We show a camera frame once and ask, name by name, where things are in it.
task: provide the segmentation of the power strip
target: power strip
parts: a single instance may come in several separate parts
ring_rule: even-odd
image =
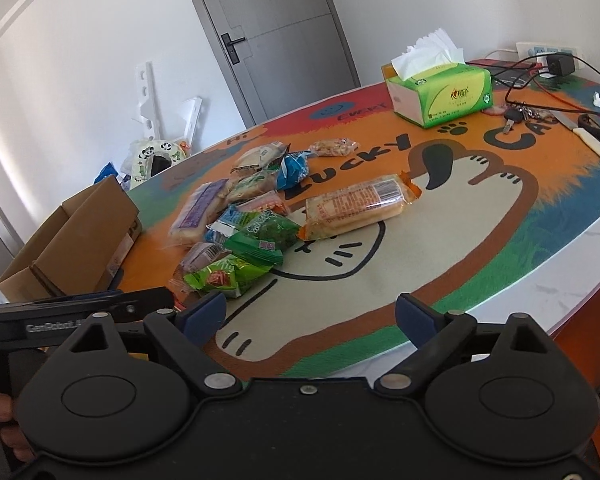
[[[565,54],[572,54],[573,56],[587,59],[584,56],[582,49],[575,46],[562,46],[556,43],[533,43],[531,41],[519,41],[516,43],[516,49],[518,50],[518,59],[525,59],[525,57],[536,56],[537,54],[557,54],[563,52]],[[584,68],[585,64],[579,60],[576,61],[576,68]]]

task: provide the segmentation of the green tissue box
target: green tissue box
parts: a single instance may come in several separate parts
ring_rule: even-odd
[[[446,64],[403,81],[389,64],[382,74],[394,111],[423,128],[493,106],[491,73],[477,66]]]

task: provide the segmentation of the gray door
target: gray door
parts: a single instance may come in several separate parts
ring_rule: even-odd
[[[204,3],[255,123],[357,86],[327,0]]]

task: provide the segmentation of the round table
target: round table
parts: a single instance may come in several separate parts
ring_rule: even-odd
[[[589,107],[600,86],[549,82]],[[529,86],[520,101],[560,105]],[[504,91],[496,89],[496,102]],[[440,312],[485,322],[528,312],[549,333],[600,287],[600,160],[555,120],[477,113],[424,130],[392,111],[384,84],[295,110],[227,139],[130,192],[146,231],[123,264],[123,290],[167,285],[186,252],[166,233],[197,186],[228,176],[237,157],[273,140],[294,151],[349,137],[348,157],[310,160],[310,176],[284,193],[302,222],[304,200],[407,171],[422,197],[386,222],[332,240],[299,242],[238,300],[205,351],[243,379],[366,376],[373,381],[414,348],[392,302],[412,292]]]

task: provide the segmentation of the human hand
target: human hand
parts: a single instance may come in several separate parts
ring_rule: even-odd
[[[9,422],[10,420],[13,420],[13,401],[11,397],[0,394],[0,422]],[[17,424],[2,428],[0,430],[0,438],[7,446],[13,449],[13,453],[18,460],[21,462],[30,462],[33,460],[33,452]]]

